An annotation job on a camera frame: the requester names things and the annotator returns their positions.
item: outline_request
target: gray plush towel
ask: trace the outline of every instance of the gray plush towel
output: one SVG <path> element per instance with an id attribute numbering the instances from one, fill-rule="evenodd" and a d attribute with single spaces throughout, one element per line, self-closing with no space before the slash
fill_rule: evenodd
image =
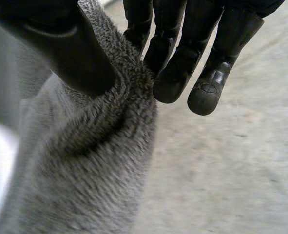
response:
<path id="1" fill-rule="evenodd" d="M 154 143 L 152 74 L 96 0 L 79 5 L 119 80 L 92 99 L 20 45 L 19 152 L 0 234 L 131 232 Z"/>

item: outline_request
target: gray fleece fabric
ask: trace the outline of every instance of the gray fleece fabric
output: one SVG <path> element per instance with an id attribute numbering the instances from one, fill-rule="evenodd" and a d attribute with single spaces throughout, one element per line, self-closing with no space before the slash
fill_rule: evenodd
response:
<path id="1" fill-rule="evenodd" d="M 30 48 L 14 48 L 19 152 L 0 234 L 132 231 L 154 146 L 152 73 L 96 0 L 79 5 L 119 79 L 90 98 L 65 85 Z"/>

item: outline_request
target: floor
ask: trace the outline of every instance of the floor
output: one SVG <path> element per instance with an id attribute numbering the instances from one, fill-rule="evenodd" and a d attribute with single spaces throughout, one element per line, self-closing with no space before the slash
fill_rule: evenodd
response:
<path id="1" fill-rule="evenodd" d="M 123 32 L 122 1 L 106 12 Z M 159 104 L 134 234 L 288 233 L 288 1 L 265 18 L 218 107 L 202 117 L 188 109 L 187 97 L 215 33 L 181 98 Z"/>

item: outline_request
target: robotic hand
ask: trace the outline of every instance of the robotic hand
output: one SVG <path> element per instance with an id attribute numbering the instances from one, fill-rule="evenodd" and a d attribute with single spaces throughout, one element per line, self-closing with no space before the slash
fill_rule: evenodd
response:
<path id="1" fill-rule="evenodd" d="M 115 82 L 109 59 L 78 0 L 0 0 L 0 25 L 40 52 L 61 79 L 88 95 Z M 155 73 L 154 97 L 175 102 L 186 87 L 219 19 L 217 36 L 188 106 L 212 113 L 241 50 L 284 0 L 123 0 L 124 35 L 142 53 L 155 12 L 156 31 L 144 61 Z M 175 47 L 183 14 L 182 39 Z"/>
<path id="2" fill-rule="evenodd" d="M 156 31 L 144 57 L 155 72 L 154 97 L 173 103 L 182 94 L 219 19 L 206 65 L 194 85 L 188 106 L 199 115 L 212 113 L 241 50 L 284 0 L 124 0 L 125 36 L 142 52 L 154 9 Z M 182 38 L 173 57 L 185 12 Z"/>
<path id="3" fill-rule="evenodd" d="M 0 25 L 36 49 L 71 88 L 101 95 L 115 73 L 77 0 L 0 0 Z"/>

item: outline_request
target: black robotic finger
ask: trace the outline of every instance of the black robotic finger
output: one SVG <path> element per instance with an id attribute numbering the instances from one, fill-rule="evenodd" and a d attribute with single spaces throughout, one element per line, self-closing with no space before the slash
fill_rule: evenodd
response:
<path id="1" fill-rule="evenodd" d="M 182 94 L 207 46 L 223 7 L 212 0 L 188 0 L 182 38 L 167 67 L 153 87 L 154 97 L 173 103 Z"/>
<path id="2" fill-rule="evenodd" d="M 175 47 L 186 0 L 154 0 L 156 30 L 144 61 L 157 76 Z"/>
<path id="3" fill-rule="evenodd" d="M 123 0 L 123 5 L 128 20 L 124 36 L 142 53 L 153 19 L 153 0 Z"/>
<path id="4" fill-rule="evenodd" d="M 114 85 L 115 72 L 79 6 L 57 26 L 2 13 L 0 25 L 37 50 L 71 88 L 94 96 L 104 94 Z"/>
<path id="5" fill-rule="evenodd" d="M 241 50 L 263 23 L 254 12 L 226 8 L 205 68 L 188 97 L 191 111 L 204 116 L 215 110 Z"/>

